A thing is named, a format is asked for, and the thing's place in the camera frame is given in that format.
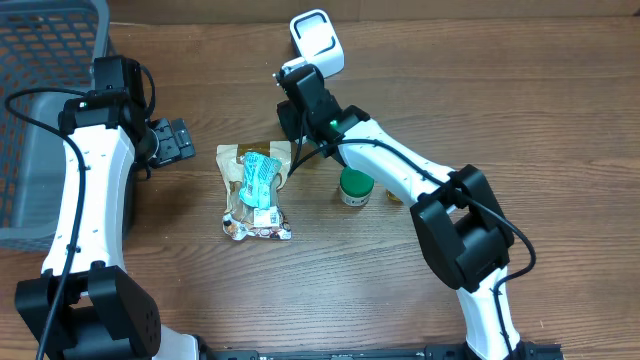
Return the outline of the beige brown paper pouch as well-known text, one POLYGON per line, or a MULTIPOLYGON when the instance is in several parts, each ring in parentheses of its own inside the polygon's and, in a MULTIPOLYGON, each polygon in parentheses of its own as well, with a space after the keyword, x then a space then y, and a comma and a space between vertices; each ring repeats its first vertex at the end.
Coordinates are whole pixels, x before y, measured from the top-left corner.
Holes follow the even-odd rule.
POLYGON ((291 144, 287 141, 266 141, 220 145, 217 148, 216 163, 226 189, 226 209, 223 216, 234 213, 234 218, 239 219, 241 211, 253 208, 243 203, 239 198, 244 177, 244 156, 247 152, 257 152, 276 158, 282 163, 279 173, 272 182, 270 206, 280 208, 279 192, 288 180, 288 172, 292 165, 291 144))

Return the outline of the teal white snack packet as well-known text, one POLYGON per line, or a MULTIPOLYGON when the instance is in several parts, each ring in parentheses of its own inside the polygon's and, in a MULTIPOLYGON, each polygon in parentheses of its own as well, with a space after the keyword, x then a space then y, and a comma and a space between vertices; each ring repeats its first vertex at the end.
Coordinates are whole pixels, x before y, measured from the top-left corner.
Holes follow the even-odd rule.
POLYGON ((271 186, 282 163, 257 152, 244 156, 244 177, 239 198, 249 207, 268 209, 271 206, 271 186))

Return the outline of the green lid white jar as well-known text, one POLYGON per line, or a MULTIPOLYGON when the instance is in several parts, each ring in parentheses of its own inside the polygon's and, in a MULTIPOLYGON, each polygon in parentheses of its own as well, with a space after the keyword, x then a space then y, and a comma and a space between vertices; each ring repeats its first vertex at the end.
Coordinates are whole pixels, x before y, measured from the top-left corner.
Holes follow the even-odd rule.
POLYGON ((345 167, 339 179, 339 195, 348 206, 364 206, 374 188, 374 179, 363 172, 345 167))

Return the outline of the brown patterned snack packet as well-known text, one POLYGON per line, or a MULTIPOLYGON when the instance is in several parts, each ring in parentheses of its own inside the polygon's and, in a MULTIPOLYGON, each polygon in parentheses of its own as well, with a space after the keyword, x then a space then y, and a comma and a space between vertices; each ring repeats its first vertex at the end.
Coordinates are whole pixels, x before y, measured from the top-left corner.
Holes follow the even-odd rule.
POLYGON ((278 206, 269 209, 248 208, 240 212, 235 219, 234 213, 222 218, 223 231, 234 241, 247 237, 273 240, 291 240, 292 230, 289 222, 278 206))

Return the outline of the clear bottle yellow liquid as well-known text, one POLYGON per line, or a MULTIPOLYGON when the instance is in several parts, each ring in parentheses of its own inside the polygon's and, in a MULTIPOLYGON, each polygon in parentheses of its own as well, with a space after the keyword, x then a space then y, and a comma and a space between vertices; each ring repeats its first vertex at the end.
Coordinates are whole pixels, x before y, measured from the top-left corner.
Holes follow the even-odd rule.
POLYGON ((394 193, 392 193, 389 190, 386 191, 386 195, 387 195, 387 198, 391 201, 398 202, 398 203, 402 202, 400 198, 398 198, 394 193))

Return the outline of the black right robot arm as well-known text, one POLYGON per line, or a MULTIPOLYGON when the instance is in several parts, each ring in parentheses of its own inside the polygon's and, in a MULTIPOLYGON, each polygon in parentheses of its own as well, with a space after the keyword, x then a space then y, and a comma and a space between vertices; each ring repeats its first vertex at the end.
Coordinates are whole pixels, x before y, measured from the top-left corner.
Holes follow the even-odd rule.
POLYGON ((369 176, 409 207, 427 265, 457 293, 471 356, 515 358, 521 338, 505 289, 515 231, 484 174, 429 161, 362 109, 340 107, 315 65, 274 78, 287 97, 277 113, 289 139, 307 139, 315 153, 369 176))

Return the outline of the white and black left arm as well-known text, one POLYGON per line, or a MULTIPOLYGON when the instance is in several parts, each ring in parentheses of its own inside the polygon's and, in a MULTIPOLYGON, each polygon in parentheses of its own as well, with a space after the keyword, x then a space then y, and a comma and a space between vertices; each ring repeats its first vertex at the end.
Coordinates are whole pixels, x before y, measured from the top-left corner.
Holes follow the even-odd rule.
POLYGON ((126 271, 127 186, 137 168, 194 156, 181 119, 150 120, 125 89, 65 90, 56 127, 65 150, 57 227, 39 277, 18 283, 15 306, 37 358, 204 359, 201 340, 162 324, 155 300, 126 271))

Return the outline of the white barcode scanner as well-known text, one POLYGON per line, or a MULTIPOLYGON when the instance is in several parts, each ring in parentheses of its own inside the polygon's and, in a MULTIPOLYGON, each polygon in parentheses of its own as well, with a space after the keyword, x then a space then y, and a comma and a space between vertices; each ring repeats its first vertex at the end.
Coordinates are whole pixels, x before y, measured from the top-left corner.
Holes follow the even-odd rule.
POLYGON ((344 50, 324 10, 312 9, 295 16, 289 30, 297 57, 304 57, 307 64, 318 67, 325 78, 344 69, 344 50))

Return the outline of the grey plastic mesh basket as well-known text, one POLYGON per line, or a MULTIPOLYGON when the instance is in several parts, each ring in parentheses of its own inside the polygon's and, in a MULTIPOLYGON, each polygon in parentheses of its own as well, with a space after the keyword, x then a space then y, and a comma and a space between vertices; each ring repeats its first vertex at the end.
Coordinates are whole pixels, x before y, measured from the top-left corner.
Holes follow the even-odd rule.
MULTIPOLYGON (((14 111, 49 126, 72 91, 94 86, 92 62, 115 49, 105 0, 4 1, 1 95, 14 111)), ((65 152, 57 136, 1 112, 1 246, 43 252, 58 224, 65 152)))

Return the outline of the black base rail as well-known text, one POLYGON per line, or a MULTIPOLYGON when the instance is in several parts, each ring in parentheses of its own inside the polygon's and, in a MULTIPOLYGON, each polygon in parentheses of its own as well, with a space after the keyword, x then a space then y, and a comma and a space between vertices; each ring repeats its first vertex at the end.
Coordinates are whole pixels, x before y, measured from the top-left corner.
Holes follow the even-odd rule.
MULTIPOLYGON (((560 345, 520 343, 513 359, 562 360, 560 345)), ((204 346, 199 359, 206 360, 470 360, 480 359, 466 344, 427 345, 422 349, 383 349, 363 351, 300 351, 259 353, 255 350, 213 351, 204 346)))

